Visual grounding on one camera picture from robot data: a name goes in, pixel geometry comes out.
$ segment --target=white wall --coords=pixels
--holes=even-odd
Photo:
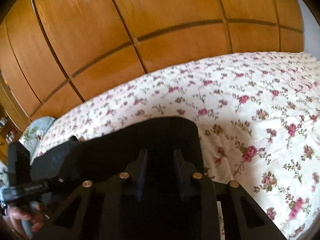
[[[298,0],[304,25],[304,51],[320,60],[320,26],[309,8],[302,0]]]

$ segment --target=black mount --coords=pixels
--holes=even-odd
[[[99,219],[99,240],[120,240],[121,238],[121,199],[133,197],[139,203],[143,197],[144,183],[148,164],[148,151],[142,149],[137,161],[127,165],[125,172],[116,174],[100,183],[85,181],[59,206],[48,222],[34,235],[34,240],[78,240],[84,239],[83,228],[88,212],[90,198],[94,194],[103,194],[103,204]],[[181,151],[173,152],[173,167],[177,187],[182,202],[200,199],[200,208],[196,211],[194,240],[219,240],[220,224],[217,201],[221,202],[225,227],[225,238],[243,240],[285,240],[260,206],[236,181],[228,184],[212,182],[203,174],[197,173],[192,163],[186,162]],[[33,181],[4,191],[5,202],[25,203],[30,196],[39,195],[65,187],[66,182],[58,178]],[[64,212],[77,202],[73,221],[67,227],[59,220]]]

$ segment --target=pink rose print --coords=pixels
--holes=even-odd
[[[289,219],[295,220],[298,213],[302,209],[302,206],[305,204],[305,202],[303,201],[303,199],[301,197],[297,198],[297,200],[294,201],[293,196],[291,197],[290,194],[288,194],[286,196],[286,199],[291,200],[291,202],[289,203],[289,208],[291,209],[291,211],[289,213]]]
[[[305,145],[305,146],[303,147],[303,150],[304,150],[304,154],[301,155],[301,160],[302,160],[302,161],[305,161],[306,159],[311,160],[312,157],[313,157],[313,155],[315,154],[315,152],[313,151],[313,149],[312,149],[310,146]]]
[[[277,179],[271,171],[268,171],[268,173],[263,173],[261,183],[262,184],[260,184],[259,186],[254,186],[253,192],[259,193],[264,189],[267,193],[269,191],[272,191],[272,188],[277,186]]]
[[[161,78],[161,76],[153,76],[153,81],[157,80],[158,78]]]
[[[268,74],[268,71],[266,71],[266,70],[262,71],[262,77],[263,77],[263,75],[266,75],[266,74]]]
[[[312,88],[312,84],[311,83],[310,83],[310,85],[308,85],[308,84],[305,84],[305,85],[308,87],[309,90]]]
[[[135,99],[133,105],[136,106],[138,103],[142,103],[142,102],[143,102],[143,98]]]
[[[277,136],[277,131],[276,130],[272,130],[271,128],[267,129],[267,133],[270,134],[270,137],[267,138],[268,143],[271,145],[271,143],[273,142],[272,138]]]
[[[300,92],[299,89],[295,88],[294,91],[296,92],[296,97],[298,96],[298,93]]]
[[[113,95],[107,95],[105,100],[108,100],[108,99],[111,99],[111,98],[113,98]]]
[[[205,108],[202,108],[202,109],[200,109],[199,111],[198,111],[198,115],[205,115],[205,114],[207,114],[208,113],[208,111],[207,111],[207,109],[205,109]]]
[[[257,149],[255,146],[251,145],[249,147],[244,147],[243,144],[236,144],[237,148],[240,149],[240,151],[242,152],[242,162],[239,162],[238,164],[236,164],[236,171],[234,171],[232,173],[233,176],[235,176],[238,172],[241,174],[241,171],[244,170],[244,163],[249,163],[252,161],[252,158],[257,155],[260,154],[261,152],[265,152],[265,148],[259,148]],[[270,159],[268,159],[268,157],[270,157],[270,154],[264,153],[263,154],[263,158],[269,162]]]
[[[226,157],[224,153],[224,148],[223,147],[218,147],[218,153],[221,155],[219,158],[214,158],[214,163],[216,164],[216,167],[219,166],[219,164],[222,163],[223,158]]]
[[[236,110],[236,113],[238,112],[239,107],[241,106],[241,104],[245,104],[249,99],[250,99],[250,97],[248,97],[247,95],[244,95],[244,96],[239,98],[239,106],[238,106],[238,108]]]
[[[310,119],[311,119],[312,121],[314,121],[314,122],[317,121],[317,118],[318,118],[318,117],[315,116],[314,114],[310,116]]]
[[[225,77],[227,77],[228,76],[228,74],[225,74],[225,73],[221,73],[221,79],[224,79]]]
[[[295,125],[294,123],[287,125],[287,121],[285,122],[284,119],[281,119],[281,123],[282,126],[284,126],[284,128],[287,129],[289,137],[286,139],[286,141],[288,141],[287,143],[287,149],[289,149],[289,147],[291,147],[292,144],[292,137],[296,136],[296,132],[302,127],[302,124],[299,123],[298,125]],[[302,129],[300,131],[298,131],[299,135],[304,136],[304,138],[307,138],[307,134],[305,133],[307,131],[307,129]]]
[[[263,183],[264,187],[269,187],[269,182],[271,181],[271,177],[268,176],[266,173],[263,173],[263,179],[261,181],[261,183]]]
[[[275,211],[274,208],[270,207],[267,209],[267,216],[271,219],[271,220],[275,220],[275,216],[277,215],[277,212]]]
[[[237,78],[243,77],[244,74],[243,73],[236,73],[236,77],[234,78],[233,81],[235,81]]]
[[[311,186],[311,192],[316,191],[316,185],[319,184],[319,175],[316,172],[312,173],[313,185]]]
[[[131,89],[135,89],[136,88],[136,86],[135,85],[128,85],[128,88],[127,88],[127,90],[129,91],[129,90],[131,90]]]
[[[295,209],[292,209],[291,212],[289,213],[289,219],[290,219],[290,220],[296,219],[297,214],[298,214],[298,211],[295,210]]]
[[[242,159],[244,160],[244,162],[251,162],[252,161],[252,157],[254,157],[257,154],[257,149],[254,146],[249,146],[247,148],[247,151],[242,155]]]
[[[184,115],[185,112],[186,112],[186,111],[183,110],[183,109],[177,109],[177,113],[178,113],[179,115]]]
[[[312,173],[312,179],[315,181],[316,184],[319,184],[319,175],[316,172]]]
[[[279,91],[278,90],[273,90],[273,91],[271,91],[271,93],[272,93],[272,96],[273,96],[272,100],[279,95]]]
[[[290,137],[294,137],[296,131],[297,131],[297,126],[294,123],[290,124],[288,128],[288,133]]]
[[[170,87],[169,90],[168,90],[168,93],[172,93],[176,90],[179,90],[179,87]]]
[[[310,116],[310,119],[313,121],[312,123],[312,131],[315,130],[315,123],[317,122],[317,119],[318,119],[318,116],[317,115],[309,115]]]
[[[240,104],[245,104],[250,98],[248,96],[242,96],[239,98]]]
[[[212,84],[212,83],[213,83],[212,80],[204,80],[204,81],[203,81],[203,85],[204,85],[204,86],[207,86],[207,85]]]
[[[220,100],[219,100],[219,103],[220,103],[220,105],[218,106],[218,108],[221,108],[221,107],[223,107],[223,106],[228,105],[228,101],[225,101],[225,100],[223,100],[223,99],[220,99]]]

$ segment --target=dark wood trim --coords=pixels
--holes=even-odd
[[[29,81],[28,81],[28,79],[26,78],[24,72],[22,71],[22,68],[20,67],[19,61],[18,61],[18,59],[17,59],[17,57],[16,57],[16,54],[15,54],[15,52],[14,52],[14,50],[13,50],[13,47],[12,47],[12,45],[11,45],[11,41],[10,41],[10,38],[9,38],[8,29],[7,29],[7,21],[6,21],[5,19],[4,19],[4,24],[5,24],[5,29],[6,29],[6,31],[7,31],[7,36],[8,36],[8,41],[9,41],[9,44],[10,44],[11,51],[12,51],[12,53],[13,53],[16,61],[17,61],[17,64],[18,64],[18,66],[19,66],[19,68],[20,68],[20,70],[21,70],[21,73],[22,73],[22,75],[24,76],[25,80],[27,81],[27,83],[28,83],[29,87],[31,88],[32,92],[34,93],[34,95],[36,96],[36,98],[37,98],[37,99],[39,100],[39,102],[41,103],[41,100],[39,99],[39,97],[38,97],[38,96],[36,95],[36,93],[34,92],[33,88],[31,87],[31,85],[30,85],[30,83],[29,83]]]
[[[70,83],[70,82],[71,82],[71,81],[70,81],[70,78],[68,78],[68,79],[66,79],[64,82],[62,82],[60,85],[58,85],[58,86],[42,101],[42,103],[33,111],[33,113],[30,115],[30,117],[32,117],[32,116],[36,113],[36,111],[38,111],[38,110],[40,109],[40,107],[43,106],[43,104],[44,104],[45,102],[47,102],[48,99],[49,99],[50,97],[52,97],[60,88],[62,88],[65,84]]]
[[[48,35],[47,35],[47,33],[45,32],[45,29],[44,29],[44,27],[43,27],[41,18],[40,18],[40,16],[39,16],[39,13],[38,13],[38,10],[37,10],[37,7],[36,7],[35,0],[31,0],[31,4],[32,4],[32,7],[33,7],[33,11],[34,11],[34,13],[36,14],[36,17],[37,17],[39,26],[40,26],[40,28],[41,28],[42,34],[43,34],[43,36],[44,36],[44,39],[45,39],[45,41],[47,42],[47,45],[48,45],[48,47],[49,47],[49,49],[50,49],[50,52],[51,52],[52,56],[54,57],[57,65],[59,66],[59,68],[60,68],[61,72],[63,73],[63,75],[65,76],[66,80],[69,80],[69,83],[70,83],[71,87],[73,88],[73,90],[75,91],[75,93],[77,94],[77,96],[80,98],[80,100],[81,100],[82,102],[85,102],[85,100],[84,100],[84,98],[82,97],[82,95],[79,93],[79,91],[76,89],[76,87],[74,86],[74,84],[73,84],[72,81],[70,80],[70,77],[68,76],[66,70],[63,68],[60,60],[58,59],[57,54],[55,53],[55,51],[54,51],[54,49],[53,49],[53,47],[52,47],[52,45],[51,45],[51,43],[50,43],[50,41],[49,41]]]
[[[276,19],[277,19],[276,26],[278,27],[278,33],[279,33],[279,51],[281,51],[281,30],[280,30],[280,20],[279,20],[279,14],[277,9],[277,3],[276,3],[276,0],[272,0],[272,2],[273,2],[273,7],[275,8]]]
[[[220,7],[221,7],[221,11],[222,11],[222,16],[223,16],[223,24],[225,25],[225,32],[228,36],[228,50],[229,50],[229,53],[233,53],[233,49],[232,49],[232,41],[231,41],[231,34],[230,34],[230,28],[229,28],[229,23],[227,21],[227,14],[226,14],[226,10],[224,8],[224,5],[223,5],[223,2],[222,0],[218,0],[219,1],[219,4],[220,4]]]
[[[303,33],[302,30],[299,30],[299,29],[296,29],[296,28],[293,28],[293,27],[289,27],[289,26],[284,26],[284,25],[279,25],[279,28],[282,28],[282,29],[287,29],[287,30],[290,30],[290,31],[294,31],[294,32],[297,32],[297,33]]]
[[[143,61],[141,60],[141,56],[140,56],[140,54],[139,54],[136,46],[134,45],[133,37],[131,36],[131,33],[130,33],[130,31],[129,31],[129,28],[127,27],[127,25],[126,25],[126,23],[125,23],[125,21],[124,21],[124,18],[123,18],[123,16],[122,16],[121,12],[120,12],[120,9],[119,9],[119,7],[118,7],[118,5],[117,5],[117,3],[116,3],[115,0],[111,0],[111,1],[112,1],[112,3],[113,3],[113,6],[114,6],[115,9],[116,9],[118,15],[119,15],[119,18],[120,18],[120,20],[121,20],[121,22],[122,22],[122,24],[123,24],[123,26],[124,26],[124,28],[125,28],[125,31],[127,32],[127,35],[128,35],[128,37],[129,37],[131,43],[133,44],[134,50],[135,50],[135,52],[136,52],[136,54],[137,54],[137,56],[138,56],[138,59],[139,59],[140,64],[141,64],[141,66],[142,66],[142,68],[143,68],[143,71],[144,71],[144,73],[146,74],[146,73],[148,73],[148,72],[147,72],[147,69],[146,69]]]
[[[77,75],[79,75],[81,72],[85,71],[87,68],[89,68],[89,67],[91,67],[92,65],[98,63],[99,61],[101,61],[101,60],[103,60],[104,58],[110,56],[111,54],[116,53],[116,52],[118,52],[119,50],[124,49],[124,48],[126,48],[126,47],[128,47],[128,46],[130,46],[130,45],[133,45],[133,43],[132,43],[131,41],[128,41],[128,42],[126,42],[126,43],[124,43],[124,44],[122,44],[122,45],[120,45],[120,46],[118,46],[118,47],[116,47],[116,48],[114,48],[114,49],[106,52],[105,54],[102,54],[101,56],[99,56],[99,57],[95,58],[94,60],[90,61],[88,64],[86,64],[86,65],[83,66],[82,68],[78,69],[76,72],[74,72],[74,73],[71,75],[71,77],[72,77],[72,78],[75,78]]]
[[[161,34],[173,32],[173,31],[177,31],[177,30],[182,30],[182,29],[187,29],[187,28],[195,27],[195,26],[214,24],[214,23],[222,23],[222,20],[221,19],[214,19],[214,20],[202,20],[202,21],[196,21],[196,22],[182,23],[179,25],[174,25],[174,26],[170,26],[168,28],[164,28],[161,30],[156,30],[151,33],[147,33],[145,35],[138,37],[137,40],[144,41],[144,40],[159,36]]]
[[[229,23],[252,23],[252,24],[260,24],[260,25],[268,25],[268,26],[277,26],[277,23],[254,20],[254,19],[228,18],[227,21]]]

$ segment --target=bed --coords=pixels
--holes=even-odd
[[[306,239],[320,211],[319,68],[304,52],[256,52],[155,71],[57,119],[33,159],[72,135],[181,116],[198,126],[206,176],[239,181],[287,239]]]

